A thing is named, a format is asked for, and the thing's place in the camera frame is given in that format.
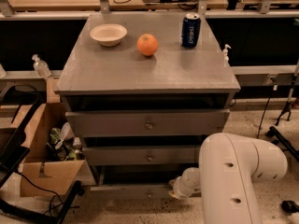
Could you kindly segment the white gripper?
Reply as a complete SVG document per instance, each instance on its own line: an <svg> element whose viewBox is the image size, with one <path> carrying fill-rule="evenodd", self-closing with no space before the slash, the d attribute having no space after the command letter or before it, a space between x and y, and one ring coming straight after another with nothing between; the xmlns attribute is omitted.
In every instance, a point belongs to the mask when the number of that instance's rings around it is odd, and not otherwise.
<svg viewBox="0 0 299 224"><path fill-rule="evenodd" d="M186 199L193 194L201 192L200 171L198 168L191 167L186 169L181 176L169 181L172 189L169 195L178 200Z"/></svg>

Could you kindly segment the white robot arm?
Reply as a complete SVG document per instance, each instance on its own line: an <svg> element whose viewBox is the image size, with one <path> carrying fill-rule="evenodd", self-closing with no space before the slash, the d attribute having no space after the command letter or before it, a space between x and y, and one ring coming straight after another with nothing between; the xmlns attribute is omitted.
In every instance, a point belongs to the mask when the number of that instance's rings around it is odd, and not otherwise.
<svg viewBox="0 0 299 224"><path fill-rule="evenodd" d="M171 181L170 195L202 196L205 224L263 224L252 183L277 181L288 169L285 154L261 139L214 133L199 150L199 166Z"/></svg>

